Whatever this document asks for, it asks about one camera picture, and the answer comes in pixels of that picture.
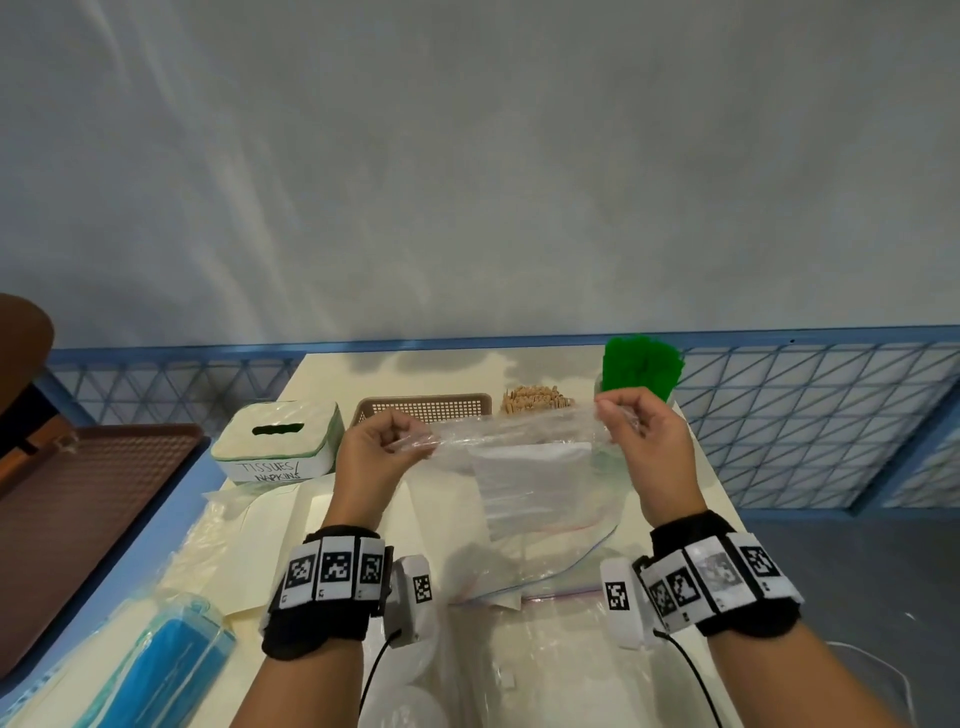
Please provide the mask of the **person's left hand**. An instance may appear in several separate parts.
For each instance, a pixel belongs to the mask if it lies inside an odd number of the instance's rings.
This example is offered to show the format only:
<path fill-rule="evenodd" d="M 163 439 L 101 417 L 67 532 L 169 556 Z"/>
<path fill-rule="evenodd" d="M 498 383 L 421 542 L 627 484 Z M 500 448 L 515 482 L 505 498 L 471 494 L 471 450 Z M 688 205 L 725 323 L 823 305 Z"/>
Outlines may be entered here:
<path fill-rule="evenodd" d="M 395 443 L 427 431 L 426 423 L 396 409 L 381 411 L 345 431 L 323 527 L 377 531 L 404 475 L 431 454 L 399 451 Z"/>

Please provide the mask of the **clear plastic zip bag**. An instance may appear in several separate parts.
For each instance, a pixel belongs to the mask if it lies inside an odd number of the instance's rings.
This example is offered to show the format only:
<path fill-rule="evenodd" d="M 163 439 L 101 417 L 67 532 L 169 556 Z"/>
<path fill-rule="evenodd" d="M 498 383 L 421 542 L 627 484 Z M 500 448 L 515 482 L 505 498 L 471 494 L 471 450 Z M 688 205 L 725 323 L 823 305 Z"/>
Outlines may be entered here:
<path fill-rule="evenodd" d="M 597 418 L 592 402 L 515 416 L 441 420 L 428 424 L 425 432 L 436 434 L 436 450 L 429 456 L 430 463 L 471 480 L 473 499 L 490 542 L 470 457 L 471 450 L 476 448 L 589 443 L 592 446 L 591 495 L 597 516 L 594 524 L 621 519 L 630 485 L 626 463 L 609 431 Z"/>

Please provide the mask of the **person's right forearm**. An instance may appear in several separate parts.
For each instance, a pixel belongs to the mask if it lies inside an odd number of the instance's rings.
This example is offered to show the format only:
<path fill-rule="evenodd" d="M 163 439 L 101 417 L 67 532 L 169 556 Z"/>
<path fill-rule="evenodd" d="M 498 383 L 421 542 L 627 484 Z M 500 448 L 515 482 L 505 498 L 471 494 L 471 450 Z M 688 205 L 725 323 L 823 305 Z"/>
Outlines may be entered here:
<path fill-rule="evenodd" d="M 801 617 L 782 637 L 704 637 L 744 728 L 906 728 Z"/>

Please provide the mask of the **pile of green plastic cutlery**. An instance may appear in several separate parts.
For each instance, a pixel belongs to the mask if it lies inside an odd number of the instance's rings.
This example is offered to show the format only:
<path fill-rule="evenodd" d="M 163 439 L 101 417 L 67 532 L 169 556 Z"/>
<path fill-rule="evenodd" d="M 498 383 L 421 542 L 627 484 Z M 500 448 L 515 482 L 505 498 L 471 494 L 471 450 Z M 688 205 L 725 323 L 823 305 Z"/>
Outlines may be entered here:
<path fill-rule="evenodd" d="M 668 403 L 685 367 L 682 353 L 643 335 L 615 336 L 606 342 L 596 391 L 644 387 Z"/>

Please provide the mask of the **pile of wooden toothpicks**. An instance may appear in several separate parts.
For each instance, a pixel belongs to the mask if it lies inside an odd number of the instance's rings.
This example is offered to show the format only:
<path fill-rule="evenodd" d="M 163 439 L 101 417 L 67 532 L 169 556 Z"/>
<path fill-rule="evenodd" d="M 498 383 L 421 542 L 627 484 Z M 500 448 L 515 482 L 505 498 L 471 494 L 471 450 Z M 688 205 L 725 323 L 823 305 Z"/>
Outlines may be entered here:
<path fill-rule="evenodd" d="M 556 385 L 519 385 L 507 390 L 501 398 L 499 413 L 516 416 L 532 412 L 573 407 L 575 400 Z"/>

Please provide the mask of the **white folded napkin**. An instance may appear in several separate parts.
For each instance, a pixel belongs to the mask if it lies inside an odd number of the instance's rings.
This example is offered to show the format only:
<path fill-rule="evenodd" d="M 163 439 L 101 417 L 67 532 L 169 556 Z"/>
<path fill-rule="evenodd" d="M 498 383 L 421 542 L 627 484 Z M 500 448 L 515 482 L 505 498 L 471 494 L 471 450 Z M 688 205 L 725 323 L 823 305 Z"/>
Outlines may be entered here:
<path fill-rule="evenodd" d="M 492 542 L 596 522 L 590 443 L 476 447 L 469 457 Z"/>

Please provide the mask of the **white green tissue box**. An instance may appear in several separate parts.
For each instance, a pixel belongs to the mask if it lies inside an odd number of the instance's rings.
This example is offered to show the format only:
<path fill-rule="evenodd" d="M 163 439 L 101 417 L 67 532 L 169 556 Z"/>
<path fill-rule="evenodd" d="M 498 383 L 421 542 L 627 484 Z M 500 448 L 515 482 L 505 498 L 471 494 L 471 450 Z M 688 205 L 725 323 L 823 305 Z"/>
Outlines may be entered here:
<path fill-rule="evenodd" d="M 236 485 L 314 480 L 335 471 L 345 431 L 335 401 L 258 402 L 233 415 L 210 454 Z"/>

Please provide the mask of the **black left wristband with markers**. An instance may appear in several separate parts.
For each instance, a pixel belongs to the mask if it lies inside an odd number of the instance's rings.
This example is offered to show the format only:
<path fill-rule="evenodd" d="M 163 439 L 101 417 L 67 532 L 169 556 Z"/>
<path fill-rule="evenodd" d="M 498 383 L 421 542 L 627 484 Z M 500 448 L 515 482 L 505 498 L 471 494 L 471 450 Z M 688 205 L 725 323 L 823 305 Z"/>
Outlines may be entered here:
<path fill-rule="evenodd" d="M 361 643 L 391 592 L 394 549 L 361 526 L 308 535 L 283 562 L 262 617 L 261 647 L 274 661 L 306 657 L 332 640 Z"/>

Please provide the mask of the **clear zip bag purple seal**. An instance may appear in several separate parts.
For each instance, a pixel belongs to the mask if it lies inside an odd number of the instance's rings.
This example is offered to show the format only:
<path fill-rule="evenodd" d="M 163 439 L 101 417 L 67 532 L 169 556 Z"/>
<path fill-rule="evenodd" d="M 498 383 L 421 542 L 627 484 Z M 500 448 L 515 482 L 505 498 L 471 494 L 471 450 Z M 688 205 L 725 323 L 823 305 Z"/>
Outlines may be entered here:
<path fill-rule="evenodd" d="M 597 589 L 599 563 L 610 555 L 617 519 L 556 533 L 534 532 L 470 542 L 445 561 L 440 591 L 457 608 L 519 611 L 542 601 Z"/>

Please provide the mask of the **white paper sheet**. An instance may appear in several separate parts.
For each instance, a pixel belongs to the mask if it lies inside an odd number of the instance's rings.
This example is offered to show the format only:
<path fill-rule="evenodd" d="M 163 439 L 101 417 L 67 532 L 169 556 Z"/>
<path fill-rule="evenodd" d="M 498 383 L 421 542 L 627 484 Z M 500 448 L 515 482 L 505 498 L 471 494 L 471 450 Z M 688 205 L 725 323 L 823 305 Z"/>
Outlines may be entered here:
<path fill-rule="evenodd" d="M 333 480 L 304 481 L 256 498 L 238 518 L 236 534 L 201 594 L 225 616 L 265 607 L 289 553 L 318 528 L 330 505 Z"/>

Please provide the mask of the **black right wristband with markers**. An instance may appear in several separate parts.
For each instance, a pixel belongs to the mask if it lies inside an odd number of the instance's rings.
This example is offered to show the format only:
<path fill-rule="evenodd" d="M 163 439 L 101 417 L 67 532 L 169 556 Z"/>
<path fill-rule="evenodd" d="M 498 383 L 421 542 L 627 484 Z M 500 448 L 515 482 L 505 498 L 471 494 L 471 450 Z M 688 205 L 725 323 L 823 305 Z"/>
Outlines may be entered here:
<path fill-rule="evenodd" d="M 707 510 L 651 532 L 653 558 L 638 579 L 661 629 L 702 637 L 734 632 L 770 640 L 798 624 L 803 598 L 758 538 Z"/>

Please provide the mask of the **blue metal mesh fence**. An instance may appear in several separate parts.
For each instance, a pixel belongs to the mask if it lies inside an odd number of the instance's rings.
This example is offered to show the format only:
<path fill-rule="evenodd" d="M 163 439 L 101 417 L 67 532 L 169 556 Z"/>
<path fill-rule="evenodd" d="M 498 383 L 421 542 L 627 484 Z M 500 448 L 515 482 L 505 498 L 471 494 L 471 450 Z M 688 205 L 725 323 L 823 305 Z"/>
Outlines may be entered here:
<path fill-rule="evenodd" d="M 36 382 L 78 426 L 193 422 L 222 431 L 277 399 L 308 356 L 365 376 L 339 394 L 501 395 L 599 373 L 610 333 L 295 344 L 56 349 Z M 683 354 L 675 388 L 707 463 L 750 517 L 960 516 L 960 325 L 662 332 Z"/>

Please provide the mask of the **pile of clear plastic bags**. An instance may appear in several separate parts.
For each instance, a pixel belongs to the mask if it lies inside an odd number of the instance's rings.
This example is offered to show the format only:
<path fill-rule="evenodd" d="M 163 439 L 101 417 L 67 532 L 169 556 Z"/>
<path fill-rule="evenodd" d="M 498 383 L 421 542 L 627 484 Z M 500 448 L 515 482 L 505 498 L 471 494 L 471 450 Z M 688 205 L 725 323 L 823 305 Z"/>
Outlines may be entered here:
<path fill-rule="evenodd" d="M 414 685 L 449 728 L 743 728 L 700 637 L 619 648 L 601 592 L 451 607 L 439 626 Z"/>

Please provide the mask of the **brown plastic tray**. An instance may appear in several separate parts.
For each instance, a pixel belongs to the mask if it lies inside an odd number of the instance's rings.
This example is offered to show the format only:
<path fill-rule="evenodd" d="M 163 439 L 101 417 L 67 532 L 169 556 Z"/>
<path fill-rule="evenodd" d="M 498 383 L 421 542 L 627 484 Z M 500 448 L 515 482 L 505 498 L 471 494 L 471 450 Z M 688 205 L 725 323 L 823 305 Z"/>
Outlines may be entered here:
<path fill-rule="evenodd" d="M 82 427 L 0 479 L 0 681 L 207 443 L 193 423 Z"/>

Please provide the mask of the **brown chair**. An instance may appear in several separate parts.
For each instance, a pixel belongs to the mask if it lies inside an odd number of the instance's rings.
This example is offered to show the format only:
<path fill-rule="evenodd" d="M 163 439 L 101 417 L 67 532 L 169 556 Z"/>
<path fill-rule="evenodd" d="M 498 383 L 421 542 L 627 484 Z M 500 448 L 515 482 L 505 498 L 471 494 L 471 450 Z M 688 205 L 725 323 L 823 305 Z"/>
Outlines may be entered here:
<path fill-rule="evenodd" d="M 53 322 L 39 306 L 0 293 L 0 485 L 75 429 L 36 385 L 54 337 Z"/>

